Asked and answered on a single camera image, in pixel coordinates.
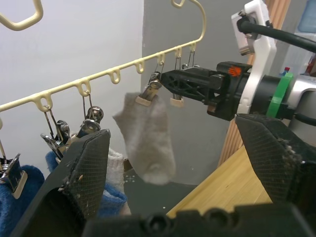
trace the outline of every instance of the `green ring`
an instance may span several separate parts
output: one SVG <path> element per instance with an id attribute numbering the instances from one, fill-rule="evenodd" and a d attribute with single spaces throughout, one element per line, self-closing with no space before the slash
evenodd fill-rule
<path id="1" fill-rule="evenodd" d="M 290 85 L 290 82 L 293 79 L 293 73 L 286 73 L 281 77 L 280 82 L 276 87 L 276 91 L 272 97 L 270 105 L 268 107 L 267 116 L 275 118 L 277 116 L 277 112 L 282 103 L 283 97 L 285 96 L 286 90 Z"/>

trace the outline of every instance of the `textured gripper pad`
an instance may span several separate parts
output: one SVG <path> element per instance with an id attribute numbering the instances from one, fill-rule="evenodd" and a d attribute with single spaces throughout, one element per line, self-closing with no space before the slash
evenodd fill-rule
<path id="1" fill-rule="evenodd" d="M 251 165 L 271 200 L 299 206 L 310 203 L 315 198 L 315 185 L 310 182 L 316 173 L 315 149 L 278 119 L 237 115 L 235 121 Z"/>
<path id="2" fill-rule="evenodd" d="M 107 173 L 111 134 L 101 130 L 72 143 L 67 156 L 76 156 L 71 172 L 64 179 L 63 193 L 78 207 L 84 219 L 96 216 Z"/>

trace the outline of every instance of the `white sock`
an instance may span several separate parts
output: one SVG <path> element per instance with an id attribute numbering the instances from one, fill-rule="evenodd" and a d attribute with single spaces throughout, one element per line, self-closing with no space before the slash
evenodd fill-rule
<path id="1" fill-rule="evenodd" d="M 124 193 L 124 157 L 122 154 L 109 148 L 108 167 L 106 183 L 112 185 L 115 189 Z M 130 215 L 130 209 L 127 202 L 119 212 L 120 215 Z"/>
<path id="2" fill-rule="evenodd" d="M 166 107 L 158 96 L 150 106 L 140 105 L 135 102 L 138 95 L 126 94 L 123 111 L 113 118 L 135 172 L 145 182 L 163 185 L 175 174 Z"/>

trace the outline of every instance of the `blue towel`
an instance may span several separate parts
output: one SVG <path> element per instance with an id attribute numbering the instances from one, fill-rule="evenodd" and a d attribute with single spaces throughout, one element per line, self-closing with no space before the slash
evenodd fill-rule
<path id="1" fill-rule="evenodd" d="M 30 165 L 21 167 L 28 179 L 19 199 L 15 199 L 7 185 L 0 185 L 0 237 L 9 237 L 21 216 L 44 183 L 42 172 Z"/>
<path id="2" fill-rule="evenodd" d="M 98 217 L 115 216 L 119 214 L 127 202 L 125 194 L 116 190 L 113 186 L 105 184 L 102 200 L 98 210 Z"/>
<path id="3" fill-rule="evenodd" d="M 52 172 L 58 165 L 56 161 L 56 154 L 54 152 L 47 153 L 46 162 L 48 169 Z M 105 184 L 102 195 L 102 200 L 98 210 L 99 217 L 107 217 L 118 215 L 124 204 L 127 202 L 125 194 L 115 189 L 110 184 Z"/>

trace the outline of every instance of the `hanger hook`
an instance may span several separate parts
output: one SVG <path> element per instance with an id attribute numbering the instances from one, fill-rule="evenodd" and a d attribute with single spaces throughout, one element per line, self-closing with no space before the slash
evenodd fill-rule
<path id="1" fill-rule="evenodd" d="M 7 164 L 6 155 L 5 155 L 5 152 L 4 152 L 4 149 L 3 149 L 3 145 L 2 145 L 1 140 L 0 140 L 0 150 L 1 150 L 1 153 L 2 153 L 2 156 L 3 156 L 3 159 L 4 159 L 4 164 Z M 0 171 L 3 171 L 2 163 L 1 163 L 1 162 L 0 162 Z"/>
<path id="2" fill-rule="evenodd" d="M 191 60 L 191 54 L 193 53 L 193 57 L 192 57 L 192 67 L 194 66 L 194 56 L 196 54 L 196 51 L 190 51 L 190 55 L 189 55 L 189 61 L 188 61 L 188 67 L 190 66 L 190 60 Z"/>
<path id="3" fill-rule="evenodd" d="M 162 65 L 161 72 L 160 72 L 160 77 L 159 77 L 159 80 L 161 80 L 161 74 L 162 74 L 163 67 L 164 67 L 164 61 L 160 61 L 160 62 L 157 63 L 157 66 L 155 68 L 155 72 L 157 71 L 158 65 Z"/>
<path id="4" fill-rule="evenodd" d="M 49 110 L 50 116 L 51 116 L 51 118 L 52 118 L 52 120 L 53 120 L 53 122 L 54 122 L 56 131 L 57 131 L 58 139 L 62 141 L 62 140 L 63 140 L 63 136 L 61 135 L 61 131 L 59 130 L 59 128 L 58 128 L 58 126 L 57 126 L 57 122 L 56 122 L 56 119 L 55 119 L 55 117 L 54 117 L 54 115 L 53 115 L 53 111 L 51 110 L 51 107 L 50 107 L 49 105 L 44 105 L 44 107 Z M 54 132 L 53 132 L 53 129 L 52 129 L 51 125 L 50 125 L 47 112 L 44 112 L 44 114 L 45 114 L 45 118 L 46 118 L 46 121 L 47 121 L 49 130 L 50 130 L 50 135 L 51 135 L 51 137 L 54 139 Z"/>
<path id="5" fill-rule="evenodd" d="M 90 108 L 91 108 L 89 117 L 90 117 L 90 118 L 92 117 L 93 120 L 94 120 L 94 114 L 93 114 L 93 112 L 92 112 L 91 93 L 90 93 L 89 91 L 87 91 L 87 90 L 85 91 L 85 93 L 87 93 L 88 96 L 89 96 L 89 103 L 90 103 Z M 82 102 L 83 102 L 83 115 L 84 115 L 84 119 L 86 119 L 84 96 L 82 97 Z"/>

